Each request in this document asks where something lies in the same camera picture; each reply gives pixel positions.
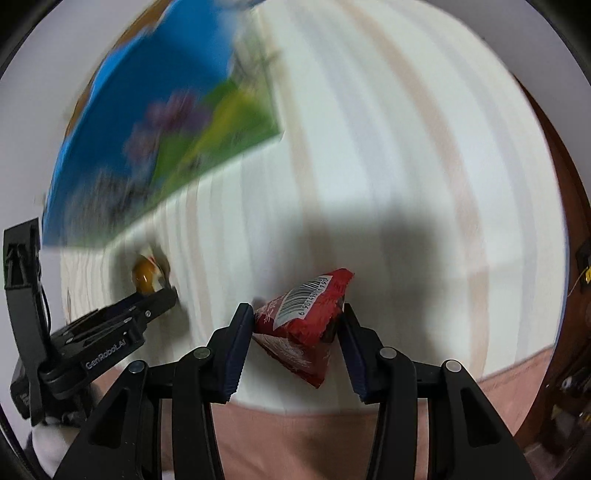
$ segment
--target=wrapped candy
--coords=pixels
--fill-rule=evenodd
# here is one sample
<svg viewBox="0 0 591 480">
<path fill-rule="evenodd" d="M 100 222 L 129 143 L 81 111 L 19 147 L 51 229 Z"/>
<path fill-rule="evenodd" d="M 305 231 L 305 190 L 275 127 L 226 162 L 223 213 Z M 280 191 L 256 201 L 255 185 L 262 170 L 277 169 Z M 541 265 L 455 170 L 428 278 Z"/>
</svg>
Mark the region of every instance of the wrapped candy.
<svg viewBox="0 0 591 480">
<path fill-rule="evenodd" d="M 324 381 L 353 274 L 340 268 L 294 288 L 255 312 L 253 338 L 273 358 L 318 388 Z"/>
</svg>

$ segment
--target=white cloth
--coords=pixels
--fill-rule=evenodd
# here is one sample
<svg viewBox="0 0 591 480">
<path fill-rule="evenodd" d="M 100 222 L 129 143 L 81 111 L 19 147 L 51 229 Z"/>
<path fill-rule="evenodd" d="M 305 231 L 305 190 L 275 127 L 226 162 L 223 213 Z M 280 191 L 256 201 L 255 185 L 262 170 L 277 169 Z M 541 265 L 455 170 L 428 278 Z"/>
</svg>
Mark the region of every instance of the white cloth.
<svg viewBox="0 0 591 480">
<path fill-rule="evenodd" d="M 268 0 L 256 9 L 284 135 L 179 192 L 105 252 L 62 254 L 71 318 L 129 294 L 138 251 L 167 256 L 180 308 L 135 355 L 178 360 L 240 301 L 355 273 L 363 325 L 477 379 L 552 345 L 565 225 L 543 133 L 464 25 L 422 2 Z M 277 413 L 361 408 L 338 345 L 319 390 L 249 350 L 233 399 Z"/>
</svg>

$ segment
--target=barcode number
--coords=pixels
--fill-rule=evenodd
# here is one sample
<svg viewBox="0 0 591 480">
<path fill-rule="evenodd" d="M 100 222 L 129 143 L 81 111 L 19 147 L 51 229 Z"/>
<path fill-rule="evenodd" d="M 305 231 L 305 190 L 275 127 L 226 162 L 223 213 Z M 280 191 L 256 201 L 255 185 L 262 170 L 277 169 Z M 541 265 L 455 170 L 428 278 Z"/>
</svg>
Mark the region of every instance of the barcode number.
<svg viewBox="0 0 591 480">
<path fill-rule="evenodd" d="M 290 320 L 305 318 L 320 294 L 326 291 L 332 275 L 321 275 L 314 280 L 290 290 L 277 311 L 273 321 L 273 329 L 279 328 Z"/>
</svg>

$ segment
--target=purple flowers illustration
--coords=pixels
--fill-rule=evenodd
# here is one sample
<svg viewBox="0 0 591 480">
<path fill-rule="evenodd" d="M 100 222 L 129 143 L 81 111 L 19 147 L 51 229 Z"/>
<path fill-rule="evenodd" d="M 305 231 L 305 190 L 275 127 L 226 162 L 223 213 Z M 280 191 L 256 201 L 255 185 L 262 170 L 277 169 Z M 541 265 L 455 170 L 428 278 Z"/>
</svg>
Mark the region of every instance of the purple flowers illustration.
<svg viewBox="0 0 591 480">
<path fill-rule="evenodd" d="M 162 134 L 198 135 L 211 122 L 212 110 L 198 103 L 188 90 L 173 92 L 167 102 L 150 104 L 144 120 L 134 125 L 124 145 L 128 161 L 135 166 L 154 161 Z"/>
</svg>

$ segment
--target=metal bolt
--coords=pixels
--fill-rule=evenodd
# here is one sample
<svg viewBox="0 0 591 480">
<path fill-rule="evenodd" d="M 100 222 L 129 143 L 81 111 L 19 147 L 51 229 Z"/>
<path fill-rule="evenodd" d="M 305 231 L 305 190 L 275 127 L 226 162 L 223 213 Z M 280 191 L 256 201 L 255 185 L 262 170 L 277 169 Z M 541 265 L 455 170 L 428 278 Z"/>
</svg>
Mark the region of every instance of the metal bolt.
<svg viewBox="0 0 591 480">
<path fill-rule="evenodd" d="M 391 346 L 385 346 L 379 350 L 380 357 L 386 358 L 388 360 L 396 358 L 396 354 L 396 350 L 394 350 Z"/>
<path fill-rule="evenodd" d="M 460 362 L 456 362 L 455 360 L 450 360 L 449 362 L 446 362 L 445 368 L 447 368 L 450 372 L 454 372 L 455 374 L 462 370 Z"/>
<path fill-rule="evenodd" d="M 141 360 L 136 360 L 135 362 L 131 362 L 127 367 L 129 371 L 133 374 L 138 374 L 144 369 L 145 364 Z"/>
<path fill-rule="evenodd" d="M 203 360 L 207 358 L 209 355 L 212 354 L 212 351 L 207 348 L 206 346 L 200 346 L 199 348 L 193 350 L 193 356 L 198 360 Z"/>
</svg>

